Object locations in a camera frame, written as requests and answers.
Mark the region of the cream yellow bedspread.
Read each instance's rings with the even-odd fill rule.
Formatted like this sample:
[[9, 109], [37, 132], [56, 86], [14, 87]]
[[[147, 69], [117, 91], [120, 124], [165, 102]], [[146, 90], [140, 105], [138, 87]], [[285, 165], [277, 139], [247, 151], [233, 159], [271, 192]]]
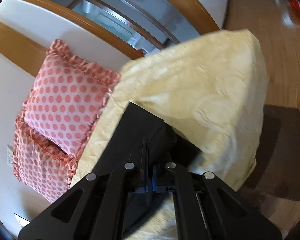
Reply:
[[[79, 161], [93, 173], [129, 103], [161, 118], [199, 148], [187, 167], [213, 172], [234, 191], [256, 165], [267, 70], [248, 30], [218, 31], [127, 63]], [[178, 239], [172, 193], [128, 239]]]

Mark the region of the pink polka-dot pillow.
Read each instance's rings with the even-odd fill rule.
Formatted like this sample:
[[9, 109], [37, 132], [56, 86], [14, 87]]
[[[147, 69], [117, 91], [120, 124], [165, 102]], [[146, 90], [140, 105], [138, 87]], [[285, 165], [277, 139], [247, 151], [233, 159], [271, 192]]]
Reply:
[[78, 160], [31, 128], [20, 111], [14, 121], [13, 174], [53, 203], [70, 188]]
[[24, 120], [63, 152], [79, 158], [120, 77], [54, 40], [25, 102]]

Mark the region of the black pants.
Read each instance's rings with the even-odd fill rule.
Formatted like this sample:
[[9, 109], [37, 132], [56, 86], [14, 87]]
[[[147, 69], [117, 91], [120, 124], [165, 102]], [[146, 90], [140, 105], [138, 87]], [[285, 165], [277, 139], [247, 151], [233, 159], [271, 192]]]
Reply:
[[121, 239], [138, 230], [175, 188], [166, 164], [187, 168], [198, 153], [164, 120], [129, 103], [93, 168], [103, 193], [92, 239]]

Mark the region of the wooden door frame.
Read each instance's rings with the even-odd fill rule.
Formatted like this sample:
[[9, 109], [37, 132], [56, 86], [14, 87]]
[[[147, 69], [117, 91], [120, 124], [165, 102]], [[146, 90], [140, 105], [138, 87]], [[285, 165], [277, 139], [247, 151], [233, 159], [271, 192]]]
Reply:
[[219, 29], [198, 0], [21, 0], [47, 9], [137, 59]]

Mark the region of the right pink polka-dot pillow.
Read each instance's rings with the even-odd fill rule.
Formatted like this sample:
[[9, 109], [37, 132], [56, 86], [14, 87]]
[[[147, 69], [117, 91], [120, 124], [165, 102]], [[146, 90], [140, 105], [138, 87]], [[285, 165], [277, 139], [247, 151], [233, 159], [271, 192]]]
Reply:
[[24, 120], [63, 152], [79, 158], [120, 77], [54, 40], [25, 102]]

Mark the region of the wooden bed headboard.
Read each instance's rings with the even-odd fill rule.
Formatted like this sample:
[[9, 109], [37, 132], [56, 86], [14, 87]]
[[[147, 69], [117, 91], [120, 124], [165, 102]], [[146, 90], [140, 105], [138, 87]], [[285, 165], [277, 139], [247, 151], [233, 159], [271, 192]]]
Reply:
[[36, 76], [47, 48], [0, 22], [0, 53], [14, 64]]

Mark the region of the left pink polka-dot pillow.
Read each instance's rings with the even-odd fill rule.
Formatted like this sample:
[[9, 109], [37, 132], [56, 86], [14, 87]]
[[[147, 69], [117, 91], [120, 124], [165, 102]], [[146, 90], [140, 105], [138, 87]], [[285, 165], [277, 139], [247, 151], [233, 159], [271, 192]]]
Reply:
[[53, 203], [70, 188], [78, 160], [31, 128], [20, 111], [14, 121], [13, 174]]

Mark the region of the white wall socket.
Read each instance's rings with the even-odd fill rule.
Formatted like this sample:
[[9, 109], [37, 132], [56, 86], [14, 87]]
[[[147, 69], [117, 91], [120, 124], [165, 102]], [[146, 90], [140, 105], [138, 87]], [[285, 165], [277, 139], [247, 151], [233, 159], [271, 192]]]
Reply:
[[7, 157], [7, 164], [10, 167], [13, 167], [13, 148], [10, 145], [7, 145], [6, 157]]

